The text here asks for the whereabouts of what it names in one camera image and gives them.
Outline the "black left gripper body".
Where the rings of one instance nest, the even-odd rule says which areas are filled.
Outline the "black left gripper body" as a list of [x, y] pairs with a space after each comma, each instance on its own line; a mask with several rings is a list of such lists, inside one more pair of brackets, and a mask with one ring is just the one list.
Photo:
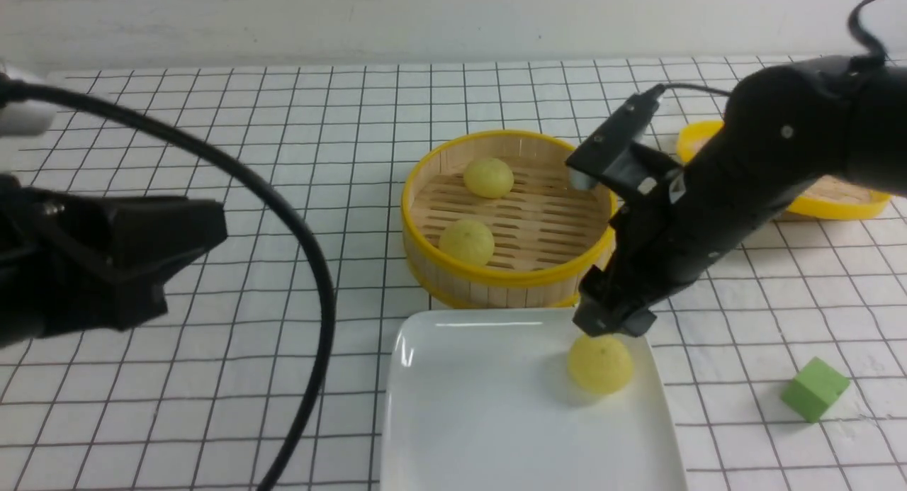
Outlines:
[[76, 207], [72, 196], [2, 177], [2, 346], [78, 332], [64, 302], [62, 265], [51, 256], [55, 245], [35, 231], [37, 222], [71, 222]]

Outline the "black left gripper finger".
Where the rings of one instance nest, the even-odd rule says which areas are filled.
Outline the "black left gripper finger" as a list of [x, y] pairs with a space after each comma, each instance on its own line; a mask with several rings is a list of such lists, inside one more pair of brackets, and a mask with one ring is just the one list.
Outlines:
[[227, 239], [209, 198], [54, 193], [43, 209], [43, 271], [55, 279], [168, 279]]
[[43, 265], [43, 336], [109, 329], [126, 332], [168, 313], [169, 272], [100, 276], [64, 264]]

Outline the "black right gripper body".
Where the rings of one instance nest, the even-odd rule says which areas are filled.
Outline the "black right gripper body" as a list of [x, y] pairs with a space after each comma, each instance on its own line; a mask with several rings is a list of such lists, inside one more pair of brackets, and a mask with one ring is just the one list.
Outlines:
[[652, 191], [638, 185], [645, 165], [579, 164], [578, 174], [619, 194], [624, 209], [610, 220], [616, 249], [605, 268], [580, 282], [581, 315], [647, 315], [685, 288], [745, 238], [745, 167], [690, 162], [663, 172]]

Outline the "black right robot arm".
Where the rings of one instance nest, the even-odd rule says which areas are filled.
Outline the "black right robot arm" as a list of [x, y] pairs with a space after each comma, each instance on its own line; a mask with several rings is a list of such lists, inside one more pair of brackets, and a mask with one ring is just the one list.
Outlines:
[[571, 181], [622, 198], [616, 248], [581, 279], [574, 324], [639, 337], [651, 308], [693, 284], [823, 176], [896, 196], [906, 186], [905, 67], [829, 56], [739, 81], [719, 131], [685, 165], [638, 139], [664, 87], [634, 94], [567, 158]]

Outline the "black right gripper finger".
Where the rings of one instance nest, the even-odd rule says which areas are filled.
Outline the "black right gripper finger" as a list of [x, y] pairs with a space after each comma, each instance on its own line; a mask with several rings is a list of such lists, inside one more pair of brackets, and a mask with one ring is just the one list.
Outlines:
[[624, 332], [624, 320], [618, 308], [590, 296], [580, 296], [573, 313], [573, 325], [589, 337]]
[[619, 326], [616, 333], [628, 337], [642, 337], [657, 321], [658, 316], [651, 310], [652, 304], [621, 303], [616, 308]]

